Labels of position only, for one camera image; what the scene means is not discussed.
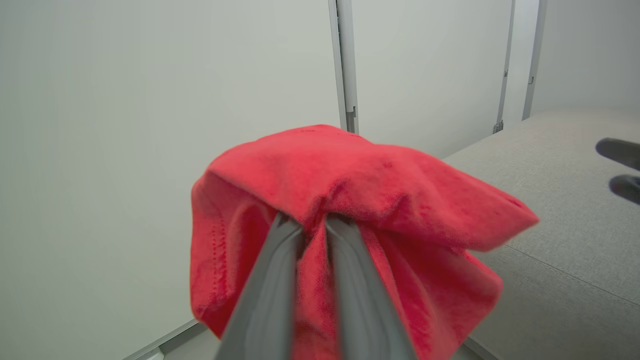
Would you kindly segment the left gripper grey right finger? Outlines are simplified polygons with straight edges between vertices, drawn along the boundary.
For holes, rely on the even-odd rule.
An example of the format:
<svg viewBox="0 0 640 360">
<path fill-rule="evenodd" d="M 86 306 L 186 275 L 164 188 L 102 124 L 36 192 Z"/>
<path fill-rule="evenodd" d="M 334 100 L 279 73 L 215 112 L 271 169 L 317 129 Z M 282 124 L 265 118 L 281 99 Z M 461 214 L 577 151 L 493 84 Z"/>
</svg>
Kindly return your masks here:
<svg viewBox="0 0 640 360">
<path fill-rule="evenodd" d="M 416 360 L 409 333 L 352 219 L 329 215 L 339 348 L 343 360 Z"/>
</svg>

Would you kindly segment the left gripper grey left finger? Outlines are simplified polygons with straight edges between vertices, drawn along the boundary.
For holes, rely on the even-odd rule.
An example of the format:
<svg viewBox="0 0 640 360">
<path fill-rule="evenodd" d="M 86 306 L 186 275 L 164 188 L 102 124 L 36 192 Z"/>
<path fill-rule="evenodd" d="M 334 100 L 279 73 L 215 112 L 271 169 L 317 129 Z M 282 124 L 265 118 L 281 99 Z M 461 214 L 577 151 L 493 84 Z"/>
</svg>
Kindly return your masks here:
<svg viewBox="0 0 640 360">
<path fill-rule="evenodd" d="M 276 215 L 226 324 L 217 360 L 290 360 L 297 253 L 303 240 L 295 219 Z"/>
</svg>

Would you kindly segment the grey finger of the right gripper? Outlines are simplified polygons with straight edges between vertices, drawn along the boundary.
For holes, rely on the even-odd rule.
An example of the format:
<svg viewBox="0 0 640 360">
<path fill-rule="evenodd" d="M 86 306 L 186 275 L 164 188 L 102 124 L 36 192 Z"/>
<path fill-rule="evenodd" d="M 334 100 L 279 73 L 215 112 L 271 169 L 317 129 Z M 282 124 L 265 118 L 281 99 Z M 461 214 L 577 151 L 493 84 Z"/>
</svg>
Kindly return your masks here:
<svg viewBox="0 0 640 360">
<path fill-rule="evenodd" d="M 608 187 L 618 197 L 640 205 L 640 177 L 629 174 L 617 175 L 611 178 Z"/>
<path fill-rule="evenodd" d="M 637 142 L 606 137 L 598 141 L 595 150 L 602 157 L 640 171 L 640 144 Z"/>
</svg>

